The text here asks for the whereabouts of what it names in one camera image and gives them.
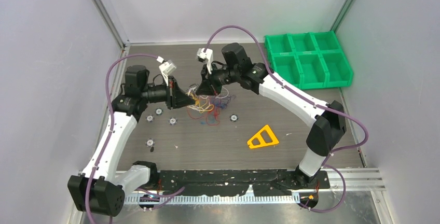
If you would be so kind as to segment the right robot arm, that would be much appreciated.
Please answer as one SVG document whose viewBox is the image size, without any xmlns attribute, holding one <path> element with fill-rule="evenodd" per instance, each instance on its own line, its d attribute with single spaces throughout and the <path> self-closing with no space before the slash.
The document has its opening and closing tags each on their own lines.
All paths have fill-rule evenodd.
<svg viewBox="0 0 440 224">
<path fill-rule="evenodd" d="M 342 104 L 313 99 L 264 63 L 253 63 L 238 43 L 224 46 L 222 55 L 225 62 L 217 67 L 219 62 L 213 59 L 211 49 L 197 51 L 196 59 L 203 63 L 203 68 L 196 94 L 218 95 L 223 86 L 237 82 L 242 88 L 277 102 L 299 117 L 311 129 L 306 139 L 306 153 L 293 177 L 301 187 L 311 187 L 317 181 L 317 173 L 325 159 L 346 133 L 346 120 L 341 116 Z"/>
</svg>

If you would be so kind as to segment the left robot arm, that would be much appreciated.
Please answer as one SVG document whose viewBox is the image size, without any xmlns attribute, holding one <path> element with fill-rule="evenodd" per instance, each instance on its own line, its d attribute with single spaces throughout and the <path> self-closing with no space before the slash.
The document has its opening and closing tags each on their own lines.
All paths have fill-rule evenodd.
<svg viewBox="0 0 440 224">
<path fill-rule="evenodd" d="M 176 66 L 170 62 L 159 65 L 161 84 L 148 83 L 149 70 L 134 65 L 125 71 L 121 93 L 111 102 L 111 113 L 98 147 L 80 175 L 67 183 L 76 208 L 89 215 L 116 217 L 123 208 L 125 197 L 143 186 L 155 189 L 159 183 L 157 166 L 137 161 L 120 176 L 116 175 L 123 149 L 149 103 L 165 103 L 168 109 L 193 105 L 195 101 L 177 84 L 171 75 Z"/>
</svg>

